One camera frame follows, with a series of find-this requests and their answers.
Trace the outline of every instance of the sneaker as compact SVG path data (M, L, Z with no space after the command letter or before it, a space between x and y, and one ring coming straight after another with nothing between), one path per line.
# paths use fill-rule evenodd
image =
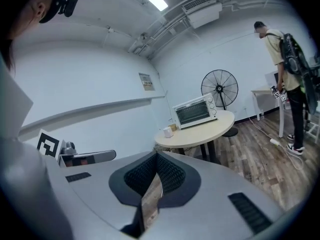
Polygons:
M298 155L298 156L301 156L303 155L304 153L304 150L305 150L305 147L300 147L300 148L295 148L294 145L292 143L289 143L287 146L286 146L292 153Z
M288 134L287 138L288 138L290 141L294 141L294 140L295 140L295 135L294 135L294 134Z

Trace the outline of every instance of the hand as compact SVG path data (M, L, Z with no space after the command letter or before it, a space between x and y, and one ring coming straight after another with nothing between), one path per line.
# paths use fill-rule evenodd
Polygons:
M276 88L277 88L278 91L281 93L281 91L282 91L282 89L283 89L283 88L282 88L282 82L278 82Z

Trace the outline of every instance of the wooden tabletop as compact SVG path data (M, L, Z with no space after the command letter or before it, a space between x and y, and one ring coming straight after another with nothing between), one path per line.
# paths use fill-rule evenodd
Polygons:
M166 138L161 130L154 140L165 148L188 148L208 143L225 134L235 123L235 115L230 111L218 110L217 118L185 129L177 129L171 138Z

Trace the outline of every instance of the toaster oven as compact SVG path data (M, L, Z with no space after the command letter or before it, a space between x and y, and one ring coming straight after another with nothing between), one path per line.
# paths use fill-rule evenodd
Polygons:
M172 108L175 124L180 128L195 126L217 119L217 108L211 93Z

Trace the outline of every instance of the oven door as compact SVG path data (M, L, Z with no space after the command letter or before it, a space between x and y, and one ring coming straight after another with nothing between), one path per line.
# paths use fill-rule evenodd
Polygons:
M190 127L212 120L205 99L175 109L180 128Z

